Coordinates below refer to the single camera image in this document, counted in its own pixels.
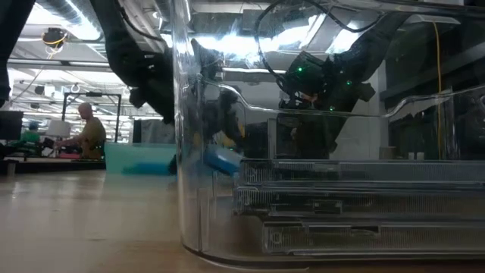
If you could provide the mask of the black monitor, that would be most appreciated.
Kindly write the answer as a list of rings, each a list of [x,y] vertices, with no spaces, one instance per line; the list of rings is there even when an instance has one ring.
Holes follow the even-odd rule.
[[[19,140],[22,119],[22,111],[0,111],[0,140]]]

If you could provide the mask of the teal translucent plastic bin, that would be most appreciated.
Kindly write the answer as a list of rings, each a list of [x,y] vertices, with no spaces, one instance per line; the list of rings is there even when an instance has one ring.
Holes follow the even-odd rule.
[[[169,167],[176,155],[174,144],[158,143],[107,143],[105,145],[105,164],[109,174],[123,174],[125,167],[138,163],[165,163]]]

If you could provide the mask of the black metal frame stand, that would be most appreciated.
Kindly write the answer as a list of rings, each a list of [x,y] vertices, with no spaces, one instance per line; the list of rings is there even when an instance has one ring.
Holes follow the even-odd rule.
[[[70,102],[68,103],[68,98],[70,96],[73,96],[73,98],[70,100]],[[63,108],[62,108],[62,112],[61,112],[61,120],[62,121],[65,121],[65,118],[66,118],[66,110],[67,110],[67,107],[72,103],[72,101],[76,101],[80,96],[86,96],[86,97],[108,97],[113,103],[114,105],[117,107],[117,113],[116,113],[116,124],[115,124],[115,134],[114,134],[114,142],[115,143],[118,143],[118,138],[119,138],[119,129],[120,129],[120,110],[121,110],[121,101],[122,101],[122,97],[121,97],[121,94],[116,94],[116,93],[103,93],[103,92],[78,92],[78,93],[74,93],[74,92],[67,92],[67,93],[64,93],[64,99],[63,99]],[[115,102],[112,97],[116,97],[117,98],[117,102]]]

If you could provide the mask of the dark background table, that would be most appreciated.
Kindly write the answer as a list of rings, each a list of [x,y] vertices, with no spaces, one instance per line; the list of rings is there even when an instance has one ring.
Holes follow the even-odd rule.
[[[66,171],[105,170],[104,161],[82,161],[65,158],[20,158],[0,160],[0,176],[37,174]]]

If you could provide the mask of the ceiling light strip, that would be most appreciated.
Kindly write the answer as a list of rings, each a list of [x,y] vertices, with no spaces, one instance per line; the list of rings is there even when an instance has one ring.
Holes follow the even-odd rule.
[[[43,60],[43,59],[29,59],[29,58],[10,58],[7,62],[12,68],[47,68],[49,70],[70,70],[70,71],[101,71],[112,72],[109,63],[97,61],[67,61],[67,60]],[[248,69],[248,68],[233,68],[221,67],[220,71],[234,72],[244,74],[269,74],[265,69]]]

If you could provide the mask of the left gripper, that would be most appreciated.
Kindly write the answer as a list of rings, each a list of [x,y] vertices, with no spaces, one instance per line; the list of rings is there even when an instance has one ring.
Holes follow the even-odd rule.
[[[206,102],[206,140],[224,128],[239,126],[236,112],[232,109],[237,100],[235,92],[225,89],[217,99]],[[242,148],[243,144],[244,140],[237,148]]]

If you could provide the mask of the grey cloth cover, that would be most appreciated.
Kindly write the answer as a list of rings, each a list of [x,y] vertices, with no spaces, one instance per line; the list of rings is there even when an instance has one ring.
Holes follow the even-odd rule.
[[[135,120],[132,142],[175,144],[175,127],[155,119]]]

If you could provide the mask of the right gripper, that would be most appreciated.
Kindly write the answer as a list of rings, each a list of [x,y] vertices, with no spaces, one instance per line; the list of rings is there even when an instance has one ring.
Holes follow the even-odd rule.
[[[296,117],[299,120],[299,126],[305,129],[334,131],[341,130],[343,127],[343,117],[325,114],[316,109],[298,111]],[[298,156],[305,159],[329,159],[330,153],[337,148],[334,140],[327,141],[325,135],[318,133],[297,131],[295,141]]]

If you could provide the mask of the clear plastic bin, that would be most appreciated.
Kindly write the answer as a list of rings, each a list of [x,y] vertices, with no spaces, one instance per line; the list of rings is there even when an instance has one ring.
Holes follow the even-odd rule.
[[[329,159],[293,158],[296,114],[279,110],[282,79],[297,55],[324,60],[350,48],[387,13],[409,14],[386,57],[367,80]],[[245,131],[245,159],[485,162],[485,0],[188,0],[173,9],[177,178],[183,246],[211,262],[247,268],[291,268],[345,261],[484,259],[484,253],[286,255],[262,251],[266,225],[469,223],[462,217],[288,217],[236,215],[240,187],[302,191],[485,194],[485,182],[268,181],[246,183],[204,163],[206,102],[227,89]],[[200,73],[192,40],[216,51],[214,79]],[[265,69],[269,74],[220,71]]]

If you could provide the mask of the blue disc case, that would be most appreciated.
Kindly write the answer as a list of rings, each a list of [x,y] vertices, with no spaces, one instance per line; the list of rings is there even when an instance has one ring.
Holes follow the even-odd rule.
[[[243,156],[233,149],[215,144],[207,145],[204,152],[204,163],[207,166],[228,175],[239,172],[242,159]]]
[[[168,165],[165,163],[138,163],[132,166],[123,168],[123,174],[133,174],[133,175],[160,175],[168,176],[171,175]]]

